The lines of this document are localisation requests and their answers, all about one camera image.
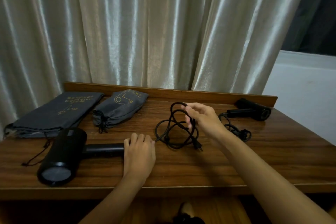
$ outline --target shiny satin curtain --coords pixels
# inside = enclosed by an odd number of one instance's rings
[[[261,94],[300,0],[0,0],[0,127],[64,81]]]

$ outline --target folded gray bag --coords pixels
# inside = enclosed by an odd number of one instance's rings
[[[96,92],[64,92],[50,102],[6,126],[23,138],[54,137],[61,129],[76,127],[103,96]]]
[[[93,110],[93,123],[99,133],[131,118],[145,103],[148,94],[136,90],[115,92]]]

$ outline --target wooden tabletop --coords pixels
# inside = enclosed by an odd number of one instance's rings
[[[85,84],[74,83],[70,90],[88,91],[83,85]],[[94,86],[90,85],[92,92],[100,90],[107,93],[106,88]],[[122,90],[122,87],[113,86],[110,90],[118,89]],[[212,102],[209,105],[218,114],[235,108],[232,104],[206,101],[199,94],[202,93],[194,92],[195,98],[203,100],[199,101],[203,103]],[[170,105],[174,101],[189,100],[190,96],[180,92],[180,98],[168,101],[169,94],[164,94],[164,98],[164,101],[149,98],[132,119],[109,129],[108,133],[98,133],[91,114],[83,119],[79,127],[86,131],[87,143],[120,143],[133,132],[155,138],[154,128],[158,122],[169,118]],[[217,101],[225,103],[226,100],[221,98]],[[260,98],[259,102],[262,101],[274,105],[276,98]],[[184,119],[180,114],[176,118]],[[274,108],[270,118],[264,122],[251,118],[232,118],[231,122],[240,129],[250,130],[252,139],[247,144],[303,192],[336,192],[335,146]],[[165,129],[166,124],[162,124],[159,133]],[[174,127],[170,138],[181,142],[187,138],[187,133]],[[157,142],[156,164],[139,195],[158,197],[250,193],[226,157],[208,142],[202,132],[199,141],[203,144],[203,152],[194,150],[192,145],[172,150],[164,143]],[[38,153],[44,143],[44,139],[7,139],[0,143],[0,200],[103,198],[122,178],[121,158],[92,158],[82,160],[75,179],[63,187],[50,188],[40,184],[36,178],[39,165],[23,167],[21,163]]]

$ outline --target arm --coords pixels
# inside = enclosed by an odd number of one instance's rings
[[[289,183],[249,146],[230,133],[212,107],[190,103],[185,109],[198,122],[212,144],[225,154],[250,187],[272,223],[336,223],[329,214]],[[186,122],[191,128],[188,116]]]
[[[131,139],[124,141],[124,147],[124,177],[79,224],[119,223],[150,175],[156,159],[151,137],[133,133]]]

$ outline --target white wall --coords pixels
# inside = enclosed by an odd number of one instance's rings
[[[336,145],[336,57],[280,51],[263,91],[275,108]]]

